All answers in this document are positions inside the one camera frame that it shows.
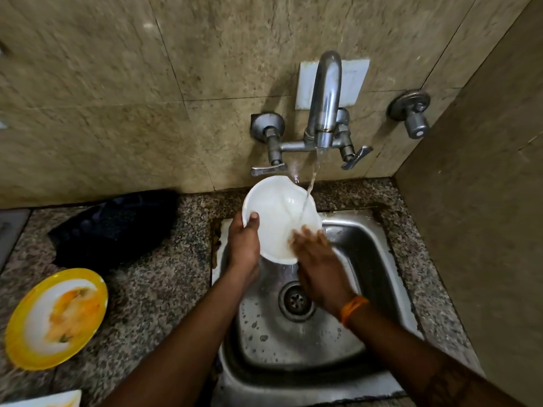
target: person's right arm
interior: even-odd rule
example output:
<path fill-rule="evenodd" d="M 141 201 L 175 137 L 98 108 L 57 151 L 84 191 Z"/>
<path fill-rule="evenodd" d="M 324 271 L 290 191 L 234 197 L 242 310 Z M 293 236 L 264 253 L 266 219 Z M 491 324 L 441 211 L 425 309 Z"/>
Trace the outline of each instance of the person's right arm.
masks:
<path fill-rule="evenodd" d="M 310 298 L 340 319 L 356 294 L 322 233 L 295 233 L 292 248 L 299 278 Z M 370 303 L 347 319 L 349 328 L 379 357 L 419 407 L 522 407 L 485 378 L 381 315 Z"/>

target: water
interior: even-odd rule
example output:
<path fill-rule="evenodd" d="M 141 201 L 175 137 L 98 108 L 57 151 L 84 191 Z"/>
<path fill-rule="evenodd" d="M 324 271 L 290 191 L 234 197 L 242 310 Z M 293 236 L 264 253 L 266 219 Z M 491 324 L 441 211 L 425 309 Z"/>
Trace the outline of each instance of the water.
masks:
<path fill-rule="evenodd" d="M 325 153 L 327 149 L 317 148 L 316 150 L 316 160 L 315 164 L 313 164 L 313 176 L 311 177 L 311 183 L 309 183 L 309 187 L 307 187 L 307 197 L 305 201 L 303 202 L 302 211 L 300 212 L 300 218 L 298 219 L 299 225 L 302 225 L 302 219 L 303 219 L 303 213 L 305 212 L 307 203 L 309 201 L 309 196 L 311 196 L 311 191 L 313 191 L 313 186 L 315 185 L 315 179 L 316 179 L 316 173 L 319 172 L 320 168 L 320 161 L 322 160 L 322 156 Z"/>

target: stainless steel sink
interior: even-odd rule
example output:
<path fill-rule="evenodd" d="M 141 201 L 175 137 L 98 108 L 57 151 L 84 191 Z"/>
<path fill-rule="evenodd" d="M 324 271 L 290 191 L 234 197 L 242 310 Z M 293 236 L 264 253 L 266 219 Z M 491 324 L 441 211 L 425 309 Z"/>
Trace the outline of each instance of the stainless steel sink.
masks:
<path fill-rule="evenodd" d="M 421 336 L 411 301 L 370 209 L 320 213 L 352 287 L 391 320 Z M 231 220 L 221 223 L 214 283 L 227 269 Z M 219 351 L 212 406 L 307 406 L 390 397 L 402 388 L 350 331 L 310 301 L 297 265 L 261 258 Z"/>

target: person's left hand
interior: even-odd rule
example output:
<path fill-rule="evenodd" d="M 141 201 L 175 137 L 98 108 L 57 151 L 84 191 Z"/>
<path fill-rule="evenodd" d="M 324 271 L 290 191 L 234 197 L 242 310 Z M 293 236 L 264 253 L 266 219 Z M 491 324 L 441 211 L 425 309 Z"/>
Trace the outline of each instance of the person's left hand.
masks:
<path fill-rule="evenodd" d="M 228 246 L 230 246 L 231 270 L 247 276 L 248 282 L 255 279 L 258 272 L 260 257 L 260 241 L 258 240 L 258 213 L 251 213 L 246 227 L 243 227 L 241 212 L 238 211 L 228 231 Z"/>

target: faucet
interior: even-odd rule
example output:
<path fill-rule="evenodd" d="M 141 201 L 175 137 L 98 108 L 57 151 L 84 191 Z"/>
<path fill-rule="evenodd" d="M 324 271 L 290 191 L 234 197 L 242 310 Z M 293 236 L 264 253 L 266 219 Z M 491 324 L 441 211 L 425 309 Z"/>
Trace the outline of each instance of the faucet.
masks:
<path fill-rule="evenodd" d="M 269 167 L 252 167 L 253 177 L 287 171 L 282 153 L 339 149 L 344 161 L 343 170 L 352 169 L 373 148 L 363 146 L 357 153 L 351 142 L 349 112 L 339 108 L 341 93 L 341 57 L 335 51 L 327 51 L 320 57 L 316 69 L 313 98 L 309 109 L 307 128 L 303 139 L 281 142 L 285 133 L 285 121 L 277 113 L 251 115 L 251 136 L 268 146 Z"/>

